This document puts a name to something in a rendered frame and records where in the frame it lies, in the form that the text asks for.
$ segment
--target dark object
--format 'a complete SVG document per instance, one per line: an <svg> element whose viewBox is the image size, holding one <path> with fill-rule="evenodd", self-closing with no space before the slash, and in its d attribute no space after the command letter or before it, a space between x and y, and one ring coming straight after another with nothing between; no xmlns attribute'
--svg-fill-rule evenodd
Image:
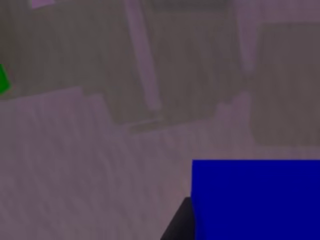
<svg viewBox="0 0 320 240"><path fill-rule="evenodd" d="M208 10L221 9L229 0L151 0L157 11Z"/></svg>
<svg viewBox="0 0 320 240"><path fill-rule="evenodd" d="M195 240L195 217L190 197L183 200L161 240Z"/></svg>

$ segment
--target blue block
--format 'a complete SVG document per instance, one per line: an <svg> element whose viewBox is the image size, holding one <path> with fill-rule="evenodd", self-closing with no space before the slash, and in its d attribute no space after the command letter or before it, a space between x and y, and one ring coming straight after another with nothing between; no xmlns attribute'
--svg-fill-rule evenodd
<svg viewBox="0 0 320 240"><path fill-rule="evenodd" d="M196 240L320 240L319 160L194 160Z"/></svg>

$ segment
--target blue rectangle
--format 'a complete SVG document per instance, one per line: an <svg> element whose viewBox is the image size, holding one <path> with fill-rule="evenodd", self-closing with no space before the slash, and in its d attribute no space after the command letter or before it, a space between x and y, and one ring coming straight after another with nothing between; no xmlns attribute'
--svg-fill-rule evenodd
<svg viewBox="0 0 320 240"><path fill-rule="evenodd" d="M194 160L196 240L320 240L319 160Z"/></svg>

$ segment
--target floor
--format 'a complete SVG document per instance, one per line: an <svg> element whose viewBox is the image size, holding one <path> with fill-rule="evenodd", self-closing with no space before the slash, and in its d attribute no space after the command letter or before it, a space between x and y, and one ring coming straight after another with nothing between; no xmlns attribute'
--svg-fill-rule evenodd
<svg viewBox="0 0 320 240"><path fill-rule="evenodd" d="M192 159L318 158L320 25L282 1L1 1L0 238L160 239Z"/></svg>

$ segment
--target green block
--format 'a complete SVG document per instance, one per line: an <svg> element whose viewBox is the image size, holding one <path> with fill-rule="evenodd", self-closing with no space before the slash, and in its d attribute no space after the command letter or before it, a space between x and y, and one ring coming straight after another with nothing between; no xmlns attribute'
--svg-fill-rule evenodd
<svg viewBox="0 0 320 240"><path fill-rule="evenodd" d="M10 89L10 82L7 79L4 66L0 64L0 95Z"/></svg>

